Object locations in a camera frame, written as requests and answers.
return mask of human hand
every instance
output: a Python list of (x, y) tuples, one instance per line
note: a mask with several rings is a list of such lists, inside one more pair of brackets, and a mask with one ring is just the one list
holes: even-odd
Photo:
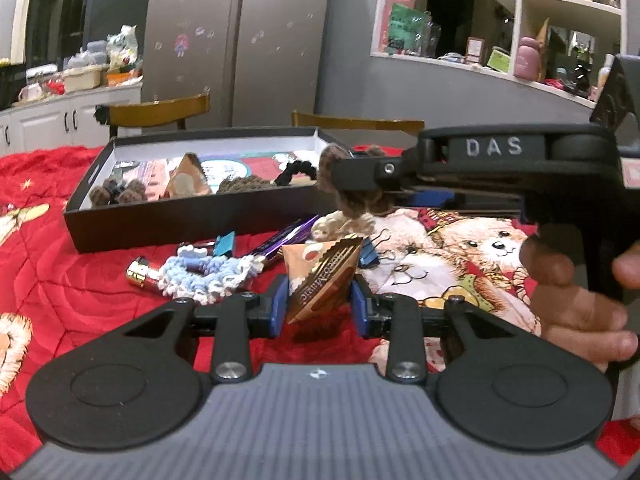
[[(638, 337), (624, 330), (623, 304), (574, 285), (572, 261), (535, 236), (523, 243), (520, 260), (538, 282), (530, 307), (540, 318), (544, 339), (603, 371), (610, 362), (633, 357)], [(624, 288), (640, 288), (640, 242), (618, 257), (612, 270)]]

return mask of refrigerator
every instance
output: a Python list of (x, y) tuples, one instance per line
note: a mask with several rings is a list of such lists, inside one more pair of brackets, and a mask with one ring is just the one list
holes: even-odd
[(188, 128), (313, 112), (327, 0), (149, 0), (144, 102), (210, 94)]

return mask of white cabinet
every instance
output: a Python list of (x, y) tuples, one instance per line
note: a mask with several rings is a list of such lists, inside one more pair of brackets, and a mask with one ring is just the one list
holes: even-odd
[(0, 115), (0, 156), (13, 153), (9, 128), (9, 114)]
[[(0, 114), (0, 156), (66, 145), (104, 146), (109, 127), (97, 123), (95, 107), (139, 102), (140, 85), (136, 85), (76, 92), (6, 110)], [(139, 135), (140, 129), (121, 128), (118, 134)]]
[[(138, 104), (140, 88), (119, 87), (95, 92), (73, 99), (71, 111), (73, 131), (71, 137), (75, 146), (94, 148), (104, 146), (109, 140), (109, 127), (99, 124), (94, 117), (98, 105)], [(127, 137), (140, 134), (140, 129), (120, 128), (118, 135)]]
[(94, 117), (95, 107), (108, 104), (105, 93), (87, 95), (74, 99), (71, 111), (72, 132), (74, 146), (95, 148), (104, 146), (109, 141), (109, 127), (99, 124)]
[(71, 113), (66, 100), (53, 101), (11, 112), (14, 153), (50, 150), (71, 144)]

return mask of blue crochet item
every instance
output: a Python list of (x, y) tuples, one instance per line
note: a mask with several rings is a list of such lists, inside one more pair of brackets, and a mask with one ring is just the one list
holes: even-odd
[(173, 298), (193, 298), (201, 304), (208, 304), (232, 294), (261, 270), (262, 264), (247, 256), (169, 256), (160, 267), (159, 288)]

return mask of chair backrest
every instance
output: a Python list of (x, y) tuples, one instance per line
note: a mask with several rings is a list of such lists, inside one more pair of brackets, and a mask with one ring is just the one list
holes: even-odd
[(118, 128), (151, 128), (177, 123), (186, 130), (186, 119), (206, 114), (210, 109), (209, 94), (194, 97), (155, 101), (135, 105), (100, 105), (94, 117), (100, 124), (108, 124), (111, 137), (118, 136)]
[(424, 121), (350, 119), (327, 117), (315, 114), (303, 114), (296, 110), (291, 113), (292, 126), (315, 126), (326, 130), (383, 130), (405, 132), (417, 136), (424, 130)]

